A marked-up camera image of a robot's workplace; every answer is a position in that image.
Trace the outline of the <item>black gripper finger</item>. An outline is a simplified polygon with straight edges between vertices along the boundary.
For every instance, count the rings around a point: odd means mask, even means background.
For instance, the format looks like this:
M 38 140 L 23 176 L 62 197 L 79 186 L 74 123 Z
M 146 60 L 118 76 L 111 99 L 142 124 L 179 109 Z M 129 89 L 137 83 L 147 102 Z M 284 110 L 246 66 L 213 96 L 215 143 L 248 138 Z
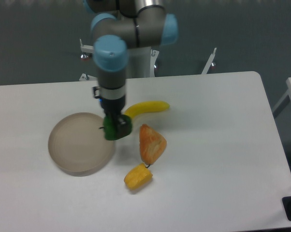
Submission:
M 107 112 L 105 114 L 104 123 L 106 125 L 115 125 L 116 124 L 116 114 L 112 112 Z
M 116 119 L 116 138 L 123 138 L 131 134 L 131 118 L 120 115 Z

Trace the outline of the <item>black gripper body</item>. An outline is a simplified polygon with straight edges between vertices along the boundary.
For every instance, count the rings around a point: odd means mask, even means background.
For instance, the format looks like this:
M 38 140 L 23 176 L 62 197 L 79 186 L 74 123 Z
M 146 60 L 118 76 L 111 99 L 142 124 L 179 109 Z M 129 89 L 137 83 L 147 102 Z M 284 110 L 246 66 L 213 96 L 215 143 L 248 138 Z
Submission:
M 126 87 L 118 89 L 107 89 L 103 87 L 93 87 L 93 97 L 98 99 L 100 105 L 107 116 L 120 116 L 126 104 Z

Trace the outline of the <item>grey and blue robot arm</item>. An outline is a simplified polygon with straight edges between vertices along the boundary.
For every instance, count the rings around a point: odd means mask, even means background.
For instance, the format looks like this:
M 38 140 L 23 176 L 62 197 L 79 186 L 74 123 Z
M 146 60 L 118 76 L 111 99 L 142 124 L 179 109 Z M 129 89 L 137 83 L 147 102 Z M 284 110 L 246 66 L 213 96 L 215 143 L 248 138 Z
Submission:
M 174 14 L 166 13 L 161 0 L 85 0 L 83 4 L 96 14 L 90 28 L 98 73 L 93 94 L 105 113 L 105 139 L 114 141 L 132 131 L 132 120 L 122 114 L 129 50 L 174 44 L 178 22 Z

